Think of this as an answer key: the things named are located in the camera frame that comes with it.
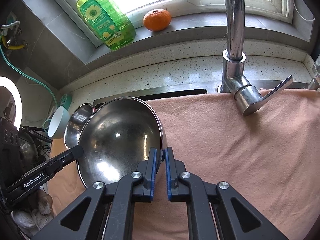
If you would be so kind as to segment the white gloved left hand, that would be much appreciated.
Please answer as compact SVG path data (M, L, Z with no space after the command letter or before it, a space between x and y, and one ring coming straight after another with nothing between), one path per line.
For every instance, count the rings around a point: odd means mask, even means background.
M12 211L11 217L25 239L30 239L44 228L53 218L53 199L43 190L31 196L29 207Z

